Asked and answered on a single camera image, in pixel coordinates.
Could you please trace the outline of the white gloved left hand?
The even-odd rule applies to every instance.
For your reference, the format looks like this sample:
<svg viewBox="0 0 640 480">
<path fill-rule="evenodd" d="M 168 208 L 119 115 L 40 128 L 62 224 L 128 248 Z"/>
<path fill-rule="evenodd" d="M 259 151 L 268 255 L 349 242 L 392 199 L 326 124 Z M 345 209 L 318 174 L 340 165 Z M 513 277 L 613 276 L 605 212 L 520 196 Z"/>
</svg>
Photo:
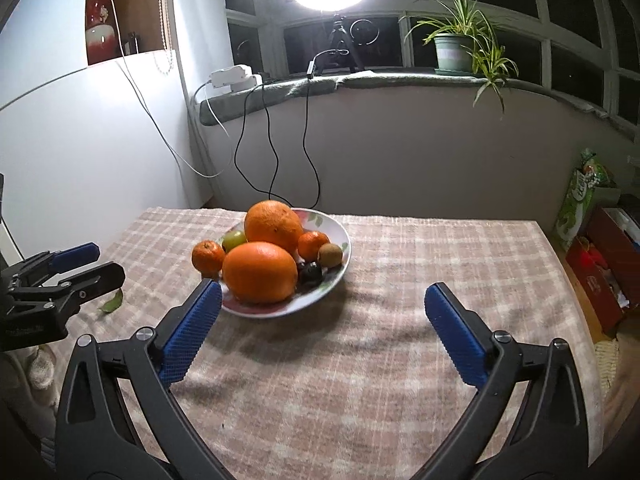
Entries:
<svg viewBox="0 0 640 480">
<path fill-rule="evenodd" d="M 58 405 L 58 387 L 55 382 L 56 357 L 48 344 L 11 351 L 22 373 L 22 384 L 35 401 L 47 408 Z"/>
</svg>

